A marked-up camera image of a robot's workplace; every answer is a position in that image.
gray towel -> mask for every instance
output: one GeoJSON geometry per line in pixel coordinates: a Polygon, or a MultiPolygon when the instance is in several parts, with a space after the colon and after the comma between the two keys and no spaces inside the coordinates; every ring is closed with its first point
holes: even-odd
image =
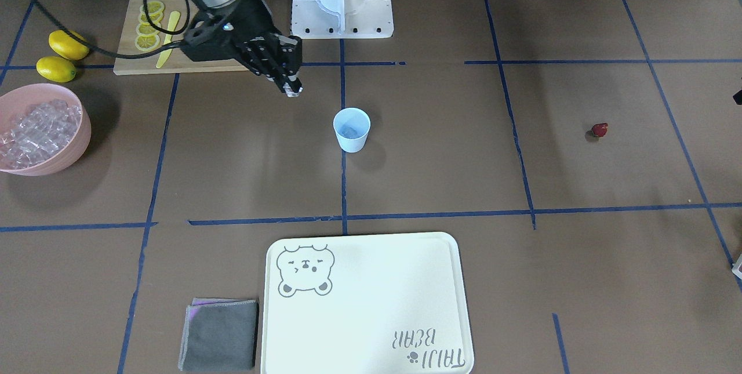
{"type": "Polygon", "coordinates": [[[181,371],[249,371],[255,362],[257,302],[195,298],[185,312],[181,371]]]}

plastic knife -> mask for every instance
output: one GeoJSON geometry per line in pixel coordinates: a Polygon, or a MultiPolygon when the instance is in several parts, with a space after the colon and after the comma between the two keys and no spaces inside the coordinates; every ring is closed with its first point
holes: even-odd
{"type": "MultiPolygon", "coordinates": [[[[178,20],[180,20],[180,12],[178,12],[177,10],[170,12],[170,18],[168,20],[169,31],[175,30],[175,26],[178,25],[178,20]]],[[[162,44],[167,45],[168,43],[172,41],[173,41],[173,36],[169,34],[165,34],[165,40],[162,42],[162,44]]],[[[166,51],[160,52],[159,58],[157,59],[157,64],[155,65],[155,67],[160,68],[163,65],[165,65],[165,61],[168,60],[168,57],[170,57],[171,52],[173,52],[172,49],[168,49],[166,51]]]]}

strawberry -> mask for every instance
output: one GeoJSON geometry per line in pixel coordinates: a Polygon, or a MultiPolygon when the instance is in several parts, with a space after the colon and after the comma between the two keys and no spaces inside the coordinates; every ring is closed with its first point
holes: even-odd
{"type": "Polygon", "coordinates": [[[608,124],[598,123],[597,125],[593,125],[593,128],[590,131],[596,138],[602,138],[608,133],[608,124]]]}

yellow lemon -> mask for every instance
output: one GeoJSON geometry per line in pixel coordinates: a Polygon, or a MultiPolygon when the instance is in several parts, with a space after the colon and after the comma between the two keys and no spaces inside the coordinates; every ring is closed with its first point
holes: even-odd
{"type": "MultiPolygon", "coordinates": [[[[165,10],[165,4],[161,1],[148,1],[147,2],[147,12],[149,12],[150,17],[152,17],[155,14],[160,14],[162,11],[165,10]]],[[[140,6],[140,13],[144,14],[144,5],[142,4],[140,6]]]]}
{"type": "MultiPolygon", "coordinates": [[[[149,18],[152,20],[152,23],[159,23],[160,21],[162,21],[163,17],[165,17],[165,12],[159,12],[158,14],[149,14],[149,18]]],[[[140,23],[149,25],[147,15],[145,15],[144,13],[140,13],[140,23]]]]}
{"type": "MultiPolygon", "coordinates": [[[[73,31],[72,34],[77,36],[77,38],[83,39],[82,36],[75,31],[73,31]]],[[[86,55],[88,55],[88,52],[90,52],[90,49],[88,49],[87,46],[70,38],[70,36],[64,33],[64,31],[51,32],[49,34],[49,46],[51,46],[51,49],[53,49],[54,52],[69,60],[82,60],[86,55]]]]}
{"type": "Polygon", "coordinates": [[[37,71],[47,80],[57,83],[72,81],[77,74],[72,62],[61,57],[43,57],[37,61],[37,71]]]}
{"type": "MultiPolygon", "coordinates": [[[[162,26],[159,25],[159,23],[155,23],[155,25],[160,28],[162,26]]],[[[137,25],[137,35],[138,36],[154,36],[157,35],[159,31],[156,30],[156,28],[153,28],[149,24],[140,23],[137,25]]]]}
{"type": "Polygon", "coordinates": [[[149,52],[159,46],[159,35],[137,36],[137,40],[134,42],[134,45],[140,51],[149,52]]]}

paper cup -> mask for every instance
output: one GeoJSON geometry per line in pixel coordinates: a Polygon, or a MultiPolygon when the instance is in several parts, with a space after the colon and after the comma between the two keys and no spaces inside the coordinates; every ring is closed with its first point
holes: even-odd
{"type": "Polygon", "coordinates": [[[337,143],[345,152],[358,152],[366,143],[371,119],[366,112],[355,107],[348,107],[337,112],[332,121],[337,143]]]}

